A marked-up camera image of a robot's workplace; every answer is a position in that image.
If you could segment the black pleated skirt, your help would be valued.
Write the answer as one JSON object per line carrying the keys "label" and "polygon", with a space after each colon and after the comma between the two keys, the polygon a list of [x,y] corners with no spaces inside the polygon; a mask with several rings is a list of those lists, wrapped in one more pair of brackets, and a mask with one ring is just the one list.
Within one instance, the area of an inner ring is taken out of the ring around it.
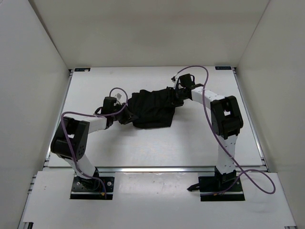
{"label": "black pleated skirt", "polygon": [[158,91],[140,90],[132,93],[127,106],[135,116],[132,121],[139,129],[164,128],[172,125],[175,109],[182,106],[184,101],[179,99],[172,87]]}

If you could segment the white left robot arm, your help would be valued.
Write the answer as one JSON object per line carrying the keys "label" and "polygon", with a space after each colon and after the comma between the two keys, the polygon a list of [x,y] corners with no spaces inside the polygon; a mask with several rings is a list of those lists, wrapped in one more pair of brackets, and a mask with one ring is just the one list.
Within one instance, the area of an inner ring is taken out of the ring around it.
{"label": "white left robot arm", "polygon": [[82,120],[68,117],[64,113],[51,142],[51,152],[65,160],[83,178],[83,184],[89,190],[99,186],[98,170],[85,155],[88,135],[108,129],[115,121],[125,125],[136,120],[126,103],[111,96],[104,98],[103,106],[97,108],[92,115],[85,115]]}

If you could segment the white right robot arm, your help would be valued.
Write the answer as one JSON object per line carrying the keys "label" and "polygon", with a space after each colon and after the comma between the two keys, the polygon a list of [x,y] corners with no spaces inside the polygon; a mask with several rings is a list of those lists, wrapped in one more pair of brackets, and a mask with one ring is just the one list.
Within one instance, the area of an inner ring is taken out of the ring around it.
{"label": "white right robot arm", "polygon": [[238,101],[234,96],[225,97],[204,89],[203,84],[195,83],[195,77],[191,74],[175,75],[171,81],[178,101],[190,99],[210,110],[210,126],[219,140],[213,184],[217,190],[225,191],[236,177],[235,145],[244,125]]}

